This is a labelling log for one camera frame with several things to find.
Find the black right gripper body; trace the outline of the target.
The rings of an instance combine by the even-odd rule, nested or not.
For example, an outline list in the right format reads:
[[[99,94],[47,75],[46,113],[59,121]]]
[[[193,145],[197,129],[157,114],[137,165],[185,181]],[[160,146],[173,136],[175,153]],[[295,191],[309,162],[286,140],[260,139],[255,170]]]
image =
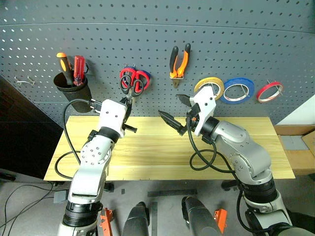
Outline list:
[[[198,104],[194,104],[191,109],[187,112],[186,116],[186,124],[183,129],[183,133],[187,132],[187,128],[189,127],[191,131],[195,131],[198,123],[199,123],[199,112],[200,108]]]

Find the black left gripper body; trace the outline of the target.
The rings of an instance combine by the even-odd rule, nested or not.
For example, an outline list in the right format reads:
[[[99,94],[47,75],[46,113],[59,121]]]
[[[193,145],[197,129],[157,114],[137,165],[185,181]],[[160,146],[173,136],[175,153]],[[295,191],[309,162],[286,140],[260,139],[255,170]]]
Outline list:
[[[128,103],[125,104],[126,107],[127,107],[127,110],[126,110],[126,114],[125,114],[125,118],[124,118],[124,123],[127,122],[130,114],[131,114],[131,110],[132,110],[132,99],[128,100]]]

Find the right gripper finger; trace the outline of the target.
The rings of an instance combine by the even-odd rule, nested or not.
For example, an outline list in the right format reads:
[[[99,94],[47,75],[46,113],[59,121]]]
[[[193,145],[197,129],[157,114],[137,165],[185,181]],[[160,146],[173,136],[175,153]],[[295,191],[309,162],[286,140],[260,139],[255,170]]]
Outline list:
[[[180,100],[184,105],[191,107],[190,97],[185,94],[177,94],[176,97]]]
[[[164,120],[164,122],[175,129],[181,136],[186,133],[186,126],[183,126],[180,122],[175,120],[175,118],[167,112],[158,110],[160,117]]]

